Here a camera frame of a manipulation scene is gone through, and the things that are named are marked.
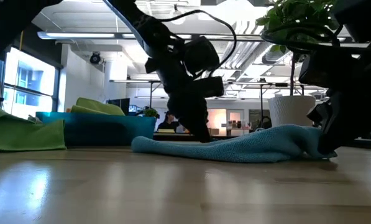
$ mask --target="white planter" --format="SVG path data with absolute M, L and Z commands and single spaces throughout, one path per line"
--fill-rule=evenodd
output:
M 281 96 L 269 99 L 272 126 L 283 124 L 312 126 L 312 121 L 306 115 L 315 107 L 315 103 L 312 96 Z

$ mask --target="blue container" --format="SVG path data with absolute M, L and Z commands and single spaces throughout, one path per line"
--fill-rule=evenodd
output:
M 65 120 L 66 146 L 130 146 L 137 136 L 152 139 L 155 118 L 116 116 L 105 114 L 79 114 L 37 112 L 43 123 Z

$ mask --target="desk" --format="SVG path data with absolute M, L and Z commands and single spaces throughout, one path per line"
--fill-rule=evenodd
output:
M 231 164 L 82 149 L 0 153 L 0 224 L 371 223 L 371 151 Z
M 243 131 L 243 134 L 245 134 L 246 131 L 248 131 L 247 134 L 253 132 L 253 130 L 251 130 L 251 129 L 231 128 L 231 129 L 227 129 L 227 136 L 231 136 L 232 130 L 234 130 L 234 131 Z
M 212 136 L 214 139 L 225 140 L 236 138 L 236 136 Z M 198 141 L 195 136 L 184 133 L 155 133 L 153 134 L 153 140 L 157 141 Z

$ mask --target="green cloth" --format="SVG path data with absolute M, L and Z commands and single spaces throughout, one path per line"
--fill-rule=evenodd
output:
M 66 149 L 63 120 L 35 124 L 0 109 L 0 151 Z
M 104 104 L 96 100 L 78 98 L 76 105 L 72 106 L 71 113 L 93 113 L 124 116 L 123 110 L 112 104 Z

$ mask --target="blue towel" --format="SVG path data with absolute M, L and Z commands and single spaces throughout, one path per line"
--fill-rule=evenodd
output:
M 335 152 L 330 155 L 318 152 L 320 135 L 321 130 L 316 128 L 284 125 L 206 144 L 174 144 L 136 137 L 131 149 L 133 152 L 241 163 L 288 161 L 305 155 L 312 159 L 336 157 Z

